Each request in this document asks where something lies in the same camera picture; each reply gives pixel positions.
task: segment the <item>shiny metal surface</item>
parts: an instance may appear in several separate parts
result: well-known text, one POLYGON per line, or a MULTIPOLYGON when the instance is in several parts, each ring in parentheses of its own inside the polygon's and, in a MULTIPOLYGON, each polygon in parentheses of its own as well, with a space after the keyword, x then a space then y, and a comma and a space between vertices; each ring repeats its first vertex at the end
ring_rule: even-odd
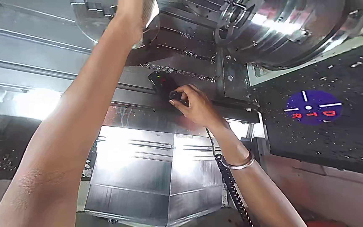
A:
MULTIPOLYGON (((97 43, 110 20, 114 17, 118 1, 72 0, 71 5, 79 28, 89 39, 97 43)), ((158 14, 159 7, 156 0, 144 1, 142 20, 146 24, 146 30, 143 35, 144 38, 141 38, 141 41, 133 46, 133 49, 144 47, 156 38, 160 28, 159 18, 155 19, 158 14)))
POLYGON ((216 42, 269 70, 303 64, 363 27, 363 0, 239 0, 222 10, 216 42))
POLYGON ((209 138, 175 135, 169 200, 169 226, 222 207, 222 176, 209 138))
POLYGON ((175 226, 222 207, 209 138, 103 126, 98 141, 86 212, 175 226))

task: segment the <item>wrist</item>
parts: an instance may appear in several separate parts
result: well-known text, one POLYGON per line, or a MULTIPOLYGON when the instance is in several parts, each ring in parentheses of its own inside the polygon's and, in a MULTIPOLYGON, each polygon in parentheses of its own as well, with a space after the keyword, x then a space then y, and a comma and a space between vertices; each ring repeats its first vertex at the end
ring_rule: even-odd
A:
POLYGON ((121 34, 125 38, 124 44, 133 46, 142 38, 143 28, 141 24, 141 20, 131 19, 127 15, 116 15, 109 23, 105 33, 121 34))
POLYGON ((207 127, 209 129, 209 131, 211 131, 212 134, 215 134, 216 132, 219 131, 225 131, 225 130, 230 130, 229 124, 227 121, 224 122, 217 122, 214 124, 211 124, 207 127))

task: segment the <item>hand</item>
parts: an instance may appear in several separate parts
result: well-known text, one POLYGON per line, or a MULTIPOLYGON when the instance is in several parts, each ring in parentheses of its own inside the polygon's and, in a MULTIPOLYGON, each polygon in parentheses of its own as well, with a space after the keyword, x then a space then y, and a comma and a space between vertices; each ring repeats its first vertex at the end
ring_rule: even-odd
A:
POLYGON ((228 122, 214 110, 212 102, 208 99, 206 94, 199 90, 195 85, 184 85, 175 91, 183 93, 181 98, 182 100, 188 99, 189 107, 177 100, 170 100, 169 102, 179 109, 185 117, 189 118, 194 123, 209 129, 217 127, 229 128, 228 122))
POLYGON ((142 38, 145 25, 142 21, 144 0, 118 0, 116 15, 110 26, 117 24, 123 28, 124 35, 132 44, 138 43, 142 38))

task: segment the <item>crosshair marking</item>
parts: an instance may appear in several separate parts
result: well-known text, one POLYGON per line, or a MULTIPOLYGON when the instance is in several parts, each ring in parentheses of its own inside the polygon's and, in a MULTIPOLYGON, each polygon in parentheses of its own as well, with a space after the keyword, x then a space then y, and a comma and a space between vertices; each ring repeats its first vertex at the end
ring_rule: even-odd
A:
POLYGON ((306 92, 304 90, 302 91, 302 94, 303 94, 303 100, 305 100, 305 102, 307 102, 308 99, 307 99, 306 92))
POLYGON ((342 103, 333 103, 333 104, 320 105, 319 107, 323 108, 323 107, 341 106, 341 105, 342 105, 342 103))
POLYGON ((288 112, 288 111, 294 111, 294 110, 299 110, 299 108, 288 109, 288 110, 284 110, 284 111, 285 111, 285 112, 288 112))

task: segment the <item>forearm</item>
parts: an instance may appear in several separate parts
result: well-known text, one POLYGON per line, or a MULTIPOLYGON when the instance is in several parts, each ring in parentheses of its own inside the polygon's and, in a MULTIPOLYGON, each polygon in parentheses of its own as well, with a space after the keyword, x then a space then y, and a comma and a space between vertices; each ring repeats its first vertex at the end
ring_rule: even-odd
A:
POLYGON ((102 36, 59 106, 37 129, 19 174, 33 168, 45 173, 66 166, 63 171, 78 171, 77 176, 68 175, 68 180, 79 181, 83 170, 79 167, 85 165, 132 47, 121 34, 121 25, 113 24, 102 36))
POLYGON ((58 107, 33 135, 0 204, 0 225, 15 219, 11 226, 73 225, 85 161, 133 45, 121 22, 109 25, 58 107))
MULTIPOLYGON (((225 160, 241 165, 249 152, 235 134, 223 126, 210 128, 225 160)), ((305 227, 305 223, 285 195, 255 162, 243 170, 232 170, 240 192, 251 212, 270 227, 305 227)))

